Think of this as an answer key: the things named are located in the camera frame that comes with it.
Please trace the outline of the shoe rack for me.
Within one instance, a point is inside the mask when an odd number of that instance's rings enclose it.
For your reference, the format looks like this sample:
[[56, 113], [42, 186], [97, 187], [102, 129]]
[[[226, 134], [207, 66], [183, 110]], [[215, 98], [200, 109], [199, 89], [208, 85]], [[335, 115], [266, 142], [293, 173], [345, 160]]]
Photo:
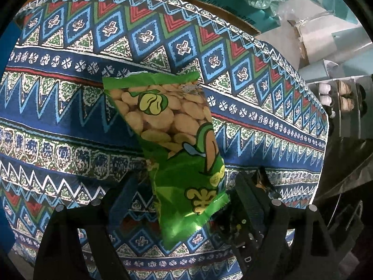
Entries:
[[372, 75], [330, 78], [308, 84], [329, 117], [329, 135], [372, 138]]

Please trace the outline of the blue patterned tablecloth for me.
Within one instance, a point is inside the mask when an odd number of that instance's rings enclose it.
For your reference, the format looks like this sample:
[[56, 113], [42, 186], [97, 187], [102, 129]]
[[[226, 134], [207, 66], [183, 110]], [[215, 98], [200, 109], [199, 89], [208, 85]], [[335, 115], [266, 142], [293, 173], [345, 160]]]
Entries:
[[47, 267], [37, 255], [56, 207], [90, 205], [146, 167], [105, 77], [196, 71], [207, 103], [192, 106], [199, 123], [212, 122], [226, 165], [219, 188], [264, 167], [264, 190], [298, 209], [313, 202], [328, 119], [270, 44], [185, 0], [36, 0], [17, 25], [1, 71], [1, 210], [17, 268], [102, 278], [82, 228], [78, 253], [59, 241]]

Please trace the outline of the blue cardboard box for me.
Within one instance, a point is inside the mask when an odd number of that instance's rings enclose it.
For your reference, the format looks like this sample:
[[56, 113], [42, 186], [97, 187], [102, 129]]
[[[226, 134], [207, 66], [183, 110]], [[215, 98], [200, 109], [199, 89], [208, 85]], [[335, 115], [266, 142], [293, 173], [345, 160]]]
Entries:
[[10, 54], [21, 34], [21, 28], [12, 20], [0, 38], [0, 74], [3, 75]]

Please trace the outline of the green bean snack bag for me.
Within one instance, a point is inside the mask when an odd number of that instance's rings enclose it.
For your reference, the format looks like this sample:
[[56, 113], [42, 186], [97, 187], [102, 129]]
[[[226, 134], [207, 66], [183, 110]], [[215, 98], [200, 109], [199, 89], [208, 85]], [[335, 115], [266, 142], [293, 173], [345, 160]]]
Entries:
[[229, 203], [225, 164], [196, 71], [105, 77], [111, 104], [136, 134], [165, 248], [188, 239]]

